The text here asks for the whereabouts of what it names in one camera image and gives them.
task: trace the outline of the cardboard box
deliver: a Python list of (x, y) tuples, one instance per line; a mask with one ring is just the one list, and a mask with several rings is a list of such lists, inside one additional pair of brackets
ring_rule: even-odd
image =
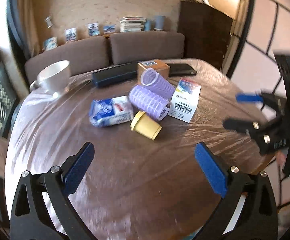
[(163, 78), (167, 79), (169, 75), (170, 66), (159, 59), (147, 60), (138, 63), (137, 80), (141, 84), (141, 75), (147, 68), (152, 68), (157, 71)]

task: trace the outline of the blue plastic package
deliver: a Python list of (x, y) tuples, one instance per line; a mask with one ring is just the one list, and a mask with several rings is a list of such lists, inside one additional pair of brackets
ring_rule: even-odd
[(96, 127), (128, 122), (134, 118), (133, 107), (127, 96), (93, 100), (88, 115), (91, 124)]

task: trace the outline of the table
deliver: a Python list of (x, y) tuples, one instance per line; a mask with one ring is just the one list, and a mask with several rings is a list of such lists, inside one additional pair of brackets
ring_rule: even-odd
[[(167, 116), (155, 141), (132, 132), (130, 122), (93, 127), (88, 110), (93, 99), (128, 95), (136, 81), (104, 89), (93, 87), (91, 74), (71, 79), (71, 90), (53, 100), (38, 89), (24, 101), (8, 148), (5, 190), (10, 215), (13, 196), (24, 170), (47, 172), (74, 155), (86, 141), (95, 146), (95, 159), (77, 192), (74, 208), (99, 239), (182, 239), (201, 227), (220, 200), (194, 158), (204, 141), (228, 165), (255, 173), (272, 156), (259, 155), (246, 136), (222, 127), (232, 116), (265, 122), (253, 105), (238, 104), (240, 90), (222, 73), (197, 59), (168, 60), (197, 70), (189, 77), (201, 84), (199, 103), (188, 124)], [(179, 77), (170, 78), (177, 85)], [(49, 199), (45, 202), (56, 228), (62, 231)]]

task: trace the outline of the book stack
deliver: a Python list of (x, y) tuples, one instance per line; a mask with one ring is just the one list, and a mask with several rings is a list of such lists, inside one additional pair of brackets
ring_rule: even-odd
[(120, 20), (120, 32), (142, 31), (144, 28), (144, 22), (146, 22), (144, 17), (123, 17)]

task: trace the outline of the dark wooden cabinet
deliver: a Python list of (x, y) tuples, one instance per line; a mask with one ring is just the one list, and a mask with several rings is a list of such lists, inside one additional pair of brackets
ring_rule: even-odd
[(202, 59), (220, 69), (233, 19), (204, 3), (181, 1), (178, 32), (185, 35), (184, 58)]

